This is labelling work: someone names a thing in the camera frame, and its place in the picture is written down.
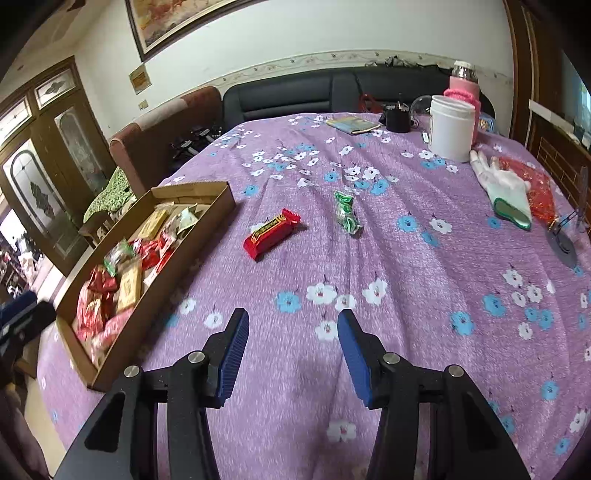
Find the small framed wall plaque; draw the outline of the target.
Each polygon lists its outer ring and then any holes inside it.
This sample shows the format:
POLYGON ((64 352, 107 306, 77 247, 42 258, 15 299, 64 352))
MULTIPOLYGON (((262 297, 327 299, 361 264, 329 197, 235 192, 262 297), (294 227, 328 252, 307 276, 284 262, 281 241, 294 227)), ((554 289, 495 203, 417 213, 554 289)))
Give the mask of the small framed wall plaque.
POLYGON ((129 81, 132 89, 136 95, 139 95, 144 90, 151 86, 151 80, 147 72, 146 66, 140 64, 129 74, 129 81))

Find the colourful booklet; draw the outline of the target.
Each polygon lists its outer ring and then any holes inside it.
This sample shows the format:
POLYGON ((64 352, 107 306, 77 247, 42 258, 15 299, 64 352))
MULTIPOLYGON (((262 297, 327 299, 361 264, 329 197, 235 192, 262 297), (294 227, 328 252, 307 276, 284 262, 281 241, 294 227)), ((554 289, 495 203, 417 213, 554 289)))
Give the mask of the colourful booklet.
POLYGON ((352 136, 366 134, 381 127, 380 122, 366 120, 360 116, 332 118, 325 121, 325 124, 352 136))

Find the wooden glass double door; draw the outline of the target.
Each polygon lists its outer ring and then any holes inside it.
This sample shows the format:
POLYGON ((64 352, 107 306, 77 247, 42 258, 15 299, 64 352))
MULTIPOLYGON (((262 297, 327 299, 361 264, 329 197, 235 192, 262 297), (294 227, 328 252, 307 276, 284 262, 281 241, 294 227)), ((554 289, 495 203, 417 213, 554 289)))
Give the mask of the wooden glass double door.
POLYGON ((73 58, 1 101, 1 192, 64 275, 88 247, 83 217, 115 169, 73 58))

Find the red sesame candy bar packet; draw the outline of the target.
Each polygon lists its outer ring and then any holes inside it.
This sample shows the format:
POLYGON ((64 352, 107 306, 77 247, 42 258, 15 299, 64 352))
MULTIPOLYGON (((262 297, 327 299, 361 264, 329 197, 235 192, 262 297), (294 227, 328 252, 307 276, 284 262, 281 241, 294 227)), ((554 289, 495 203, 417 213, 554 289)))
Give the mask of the red sesame candy bar packet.
POLYGON ((301 216, 283 209, 279 215, 256 229, 243 242, 243 249, 252 260, 256 261, 260 256, 287 238, 301 223, 301 216))

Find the red plastic bag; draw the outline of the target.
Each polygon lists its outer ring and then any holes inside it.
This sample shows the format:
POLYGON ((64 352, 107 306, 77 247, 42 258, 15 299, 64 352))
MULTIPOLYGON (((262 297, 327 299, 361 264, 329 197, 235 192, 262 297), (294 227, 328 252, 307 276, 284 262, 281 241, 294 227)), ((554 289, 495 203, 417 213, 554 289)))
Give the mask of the red plastic bag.
POLYGON ((536 219, 550 224, 558 218, 547 174, 536 169, 531 162, 523 163, 509 157, 500 157, 499 164, 502 170, 513 171, 526 183, 530 211, 536 219))

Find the green patterned blanket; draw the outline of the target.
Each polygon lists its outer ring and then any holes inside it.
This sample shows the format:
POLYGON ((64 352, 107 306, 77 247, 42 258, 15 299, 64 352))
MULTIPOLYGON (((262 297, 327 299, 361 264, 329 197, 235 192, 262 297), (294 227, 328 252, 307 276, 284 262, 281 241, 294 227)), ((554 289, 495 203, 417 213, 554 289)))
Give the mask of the green patterned blanket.
POLYGON ((86 223, 94 213, 106 211, 114 214, 134 196, 124 171, 117 167, 105 188, 101 190, 86 209, 83 222, 86 223))

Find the black devices on sofa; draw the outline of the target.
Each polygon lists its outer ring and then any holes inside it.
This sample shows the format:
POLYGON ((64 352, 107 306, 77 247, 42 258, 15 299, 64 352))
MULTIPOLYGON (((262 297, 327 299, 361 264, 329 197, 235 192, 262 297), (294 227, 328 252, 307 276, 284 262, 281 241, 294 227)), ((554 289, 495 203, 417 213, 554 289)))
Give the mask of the black devices on sofa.
POLYGON ((221 137, 221 134, 222 128, 219 125, 211 127, 195 126, 184 135, 174 139, 170 147, 175 154, 197 155, 197 153, 221 137))

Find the green candy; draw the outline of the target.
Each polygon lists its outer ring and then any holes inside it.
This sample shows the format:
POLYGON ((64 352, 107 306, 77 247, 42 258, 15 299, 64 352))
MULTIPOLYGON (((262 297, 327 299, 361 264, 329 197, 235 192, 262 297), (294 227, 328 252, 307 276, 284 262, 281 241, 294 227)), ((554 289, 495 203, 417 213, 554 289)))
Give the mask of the green candy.
POLYGON ((353 210, 353 196, 341 191, 334 192, 335 197, 335 218, 337 218, 339 225, 351 236, 358 234, 363 226, 356 217, 356 212, 353 210))

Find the framed wall painting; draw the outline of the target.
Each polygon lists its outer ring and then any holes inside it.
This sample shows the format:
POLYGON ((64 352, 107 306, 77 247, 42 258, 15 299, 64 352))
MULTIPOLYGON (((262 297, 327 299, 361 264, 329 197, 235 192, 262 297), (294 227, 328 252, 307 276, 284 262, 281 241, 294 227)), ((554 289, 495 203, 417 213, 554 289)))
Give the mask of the framed wall painting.
POLYGON ((125 0, 127 17, 141 61, 157 55, 184 35, 253 0, 125 0))

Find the small wooden stool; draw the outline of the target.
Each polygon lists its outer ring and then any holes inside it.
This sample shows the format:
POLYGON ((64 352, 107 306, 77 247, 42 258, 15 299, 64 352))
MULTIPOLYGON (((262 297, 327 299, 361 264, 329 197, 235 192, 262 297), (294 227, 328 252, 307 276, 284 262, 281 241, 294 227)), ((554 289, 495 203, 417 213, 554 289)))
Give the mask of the small wooden stool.
POLYGON ((108 211, 97 211, 79 228, 78 233, 92 248, 95 248, 113 225, 113 219, 108 211))

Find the black leather sofa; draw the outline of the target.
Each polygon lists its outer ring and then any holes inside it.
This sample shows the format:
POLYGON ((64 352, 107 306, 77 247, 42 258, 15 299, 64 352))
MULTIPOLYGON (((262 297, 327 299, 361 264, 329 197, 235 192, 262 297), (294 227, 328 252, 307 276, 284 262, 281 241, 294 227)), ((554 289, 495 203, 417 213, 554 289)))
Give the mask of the black leather sofa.
POLYGON ((451 71, 419 67, 349 67, 321 69, 250 81, 229 88, 222 97, 223 128, 246 121, 300 113, 362 111, 365 95, 379 105, 411 105, 424 95, 450 87, 451 71))

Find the yellow biscuit packet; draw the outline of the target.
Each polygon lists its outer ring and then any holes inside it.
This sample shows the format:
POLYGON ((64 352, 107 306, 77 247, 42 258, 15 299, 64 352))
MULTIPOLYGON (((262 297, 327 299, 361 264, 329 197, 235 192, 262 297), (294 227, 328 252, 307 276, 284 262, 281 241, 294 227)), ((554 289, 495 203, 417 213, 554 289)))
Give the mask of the yellow biscuit packet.
POLYGON ((168 217, 169 212, 167 210, 155 209, 142 223, 135 238, 140 240, 153 240, 168 217))

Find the purple floral tablecloth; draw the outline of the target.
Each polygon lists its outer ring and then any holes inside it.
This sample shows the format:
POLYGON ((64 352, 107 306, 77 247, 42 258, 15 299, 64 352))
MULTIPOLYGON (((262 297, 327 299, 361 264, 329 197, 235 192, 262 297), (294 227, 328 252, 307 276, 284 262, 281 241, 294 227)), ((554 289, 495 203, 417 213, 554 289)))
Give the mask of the purple floral tablecloth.
POLYGON ((313 114, 233 127, 165 179, 225 181, 235 212, 192 261, 138 352, 165 367, 249 312, 231 399, 208 415, 224 479, 359 479, 380 415, 356 397, 339 312, 415 365, 463 366, 534 479, 590 447, 590 244, 574 269, 544 225, 494 214, 469 164, 419 132, 351 136, 313 114), (335 218, 353 196, 362 230, 335 218), (294 232, 256 261, 243 249, 283 209, 294 232))

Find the pink thermos bottle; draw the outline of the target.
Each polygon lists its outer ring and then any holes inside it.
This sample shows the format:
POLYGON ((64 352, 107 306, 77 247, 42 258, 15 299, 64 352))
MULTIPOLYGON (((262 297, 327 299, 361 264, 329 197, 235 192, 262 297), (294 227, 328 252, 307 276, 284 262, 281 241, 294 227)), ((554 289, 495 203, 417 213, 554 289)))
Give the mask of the pink thermos bottle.
POLYGON ((478 122, 481 113, 480 86, 473 65, 469 62, 456 60, 449 79, 449 88, 445 90, 447 98, 463 101, 475 108, 472 144, 476 143, 478 122))

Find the white green snack packet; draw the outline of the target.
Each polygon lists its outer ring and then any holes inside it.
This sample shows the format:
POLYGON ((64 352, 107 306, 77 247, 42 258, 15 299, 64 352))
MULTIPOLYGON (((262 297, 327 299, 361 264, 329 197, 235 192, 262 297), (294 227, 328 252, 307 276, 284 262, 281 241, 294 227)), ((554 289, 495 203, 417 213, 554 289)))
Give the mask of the white green snack packet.
POLYGON ((181 233, 192 228, 198 222, 197 215, 190 208, 183 209, 178 215, 177 232, 181 233))

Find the shallow cardboard box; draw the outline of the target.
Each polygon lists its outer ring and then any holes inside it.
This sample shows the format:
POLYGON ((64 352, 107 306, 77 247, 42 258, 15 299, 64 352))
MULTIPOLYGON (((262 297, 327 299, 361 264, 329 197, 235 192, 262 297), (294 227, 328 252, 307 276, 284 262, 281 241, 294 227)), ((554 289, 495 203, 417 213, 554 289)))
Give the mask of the shallow cardboard box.
POLYGON ((107 391, 132 359, 156 314, 215 229, 235 209, 226 182, 148 190, 81 268, 57 308, 57 327, 82 384, 107 391), (177 232, 190 208, 198 222, 177 232), (153 240, 136 239, 155 209, 169 217, 153 240))

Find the red bag on sofa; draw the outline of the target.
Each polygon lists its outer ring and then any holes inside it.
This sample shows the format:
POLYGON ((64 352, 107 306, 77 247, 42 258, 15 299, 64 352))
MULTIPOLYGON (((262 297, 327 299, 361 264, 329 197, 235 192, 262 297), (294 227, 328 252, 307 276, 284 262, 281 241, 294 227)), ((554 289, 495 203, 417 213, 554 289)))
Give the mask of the red bag on sofa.
POLYGON ((360 96, 359 110, 362 113, 381 114, 383 106, 372 95, 363 93, 360 96))

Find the black round stand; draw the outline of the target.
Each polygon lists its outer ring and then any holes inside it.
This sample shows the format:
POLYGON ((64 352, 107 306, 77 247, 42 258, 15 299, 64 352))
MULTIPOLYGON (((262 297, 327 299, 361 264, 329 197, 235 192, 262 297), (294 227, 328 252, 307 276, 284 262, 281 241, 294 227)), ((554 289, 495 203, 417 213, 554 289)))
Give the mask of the black round stand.
POLYGON ((568 268, 574 269, 578 256, 574 241, 567 235, 567 226, 571 225, 577 234, 587 231, 586 220, 589 171, 583 166, 578 176, 579 200, 574 210, 566 217, 557 217, 548 226, 546 239, 556 257, 568 268))

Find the white plastic jar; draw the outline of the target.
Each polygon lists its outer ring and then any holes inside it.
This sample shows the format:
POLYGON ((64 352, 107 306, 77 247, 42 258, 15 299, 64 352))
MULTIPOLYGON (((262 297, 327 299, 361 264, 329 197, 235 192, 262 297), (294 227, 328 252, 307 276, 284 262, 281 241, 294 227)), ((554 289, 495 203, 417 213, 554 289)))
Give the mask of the white plastic jar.
POLYGON ((475 107, 462 100, 434 95, 430 106, 430 149, 439 157, 469 161, 475 127, 475 107))

